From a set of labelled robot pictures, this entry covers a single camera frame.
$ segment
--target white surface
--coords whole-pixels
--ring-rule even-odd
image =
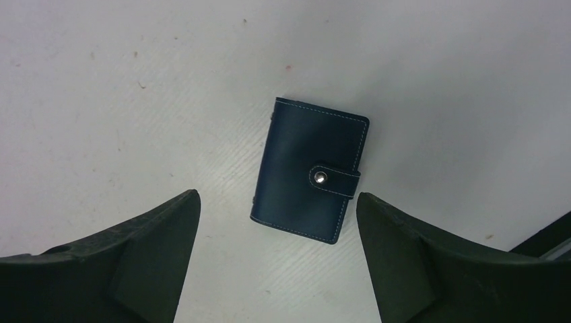
[[[507,250],[571,209],[570,16],[567,0],[2,1],[0,256],[196,188],[177,322],[379,322],[354,203],[334,246],[248,218],[274,97],[368,116],[360,191]]]

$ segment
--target metal button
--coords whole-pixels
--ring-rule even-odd
[[[313,179],[317,184],[323,184],[327,181],[327,174],[324,172],[317,172],[315,173],[315,176],[313,176]]]

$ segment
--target stitched edge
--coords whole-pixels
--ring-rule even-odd
[[[335,234],[333,235],[333,238],[331,238],[331,239],[324,239],[324,238],[312,236],[310,234],[306,234],[306,233],[301,232],[301,231],[288,229],[286,227],[282,227],[282,226],[277,225],[277,224],[273,224],[270,222],[260,220],[256,217],[253,217],[252,215],[250,215],[250,219],[252,219],[252,221],[254,221],[254,222],[262,223],[263,225],[267,225],[269,227],[274,227],[276,229],[280,229],[281,231],[286,231],[286,232],[290,232],[293,234],[298,234],[300,236],[305,236],[305,237],[312,238],[312,239],[319,240],[319,241],[333,243],[335,241],[335,238],[337,238],[337,236],[339,235],[339,225],[341,224],[341,218],[343,217],[343,214],[345,213],[345,207],[347,206],[347,201],[348,201],[347,199],[343,200],[343,206],[341,206],[341,212],[339,213],[339,220],[337,221],[337,227],[335,227]]]
[[[346,197],[351,198],[351,199],[353,198],[353,195],[346,195],[346,194],[342,194],[342,193],[335,192],[335,191],[332,191],[332,190],[326,190],[325,188],[321,188],[321,187],[319,187],[319,186],[315,186],[315,184],[313,184],[313,181],[311,180],[311,173],[313,173],[313,170],[316,169],[316,168],[318,168],[318,167],[320,167],[320,166],[314,166],[312,169],[309,170],[309,184],[311,184],[311,186],[317,188],[318,190],[324,190],[325,192],[330,192],[330,193],[333,193],[333,194],[337,194],[337,195],[341,195],[341,196],[346,196]]]
[[[332,171],[332,172],[336,172],[336,173],[340,173],[340,174],[343,174],[343,175],[347,175],[347,176],[361,177],[361,176],[359,176],[359,175],[353,175],[353,174],[349,174],[349,173],[340,172],[339,170],[332,170],[331,168],[327,168],[327,167],[321,166],[321,165],[313,166],[313,168],[310,170],[310,172],[311,172],[312,170],[318,168],[318,167],[324,168],[324,169],[326,169],[326,170],[330,170],[330,171]]]
[[[365,122],[365,121],[363,121],[363,120],[355,119],[355,118],[350,118],[350,117],[348,117],[348,116],[341,116],[341,115],[333,114],[333,113],[330,113],[330,112],[325,112],[325,111],[315,110],[315,109],[312,109],[312,108],[307,108],[307,107],[305,107],[305,106],[298,106],[298,105],[296,105],[296,104],[291,104],[291,103],[283,102],[283,101],[280,101],[280,100],[276,100],[276,102],[281,103],[281,104],[285,104],[285,105],[288,105],[288,106],[295,106],[295,107],[300,108],[300,109],[305,109],[305,110],[309,110],[309,111],[314,111],[314,112],[319,112],[319,113],[323,113],[323,114],[328,114],[328,115],[330,115],[330,116],[338,116],[339,118],[344,118],[344,119],[349,119],[349,120],[354,120],[354,121],[362,122],[362,123],[363,123],[363,131],[361,132],[361,140],[359,141],[359,147],[357,148],[357,155],[355,156],[355,161],[353,162],[353,172],[356,171],[357,161],[359,160],[359,154],[361,154],[361,148],[362,148],[362,146],[363,146],[363,137],[365,137],[365,130],[367,130],[367,122]],[[341,219],[343,218],[343,213],[344,213],[344,211],[345,211],[345,207],[347,206],[347,202],[348,202],[348,201],[349,201],[348,199],[344,199],[344,200],[343,200],[343,205],[341,206],[341,212],[339,213],[339,218],[337,219],[337,227],[335,228],[335,233],[333,234],[333,238],[332,238],[331,240],[314,237],[314,236],[312,236],[312,235],[310,235],[310,234],[304,234],[303,232],[298,232],[298,231],[295,231],[295,230],[286,229],[286,228],[284,228],[284,227],[280,227],[279,225],[275,225],[275,224],[271,224],[271,223],[267,223],[267,222],[262,222],[262,223],[267,224],[267,225],[269,225],[269,226],[271,226],[271,227],[276,227],[276,228],[278,228],[278,229],[282,229],[282,230],[288,231],[288,232],[293,232],[293,233],[301,234],[302,236],[307,236],[307,237],[310,237],[310,238],[314,238],[314,239],[316,239],[316,240],[327,241],[327,242],[333,242],[333,241],[335,240],[335,238],[339,235],[339,226],[341,225]]]

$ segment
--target wallet strap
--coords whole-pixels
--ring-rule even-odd
[[[347,172],[324,164],[317,164],[309,170],[309,184],[318,190],[352,199],[361,173]]]

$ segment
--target dark blue wallet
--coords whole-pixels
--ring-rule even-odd
[[[368,127],[364,116],[277,98],[250,218],[337,242]]]

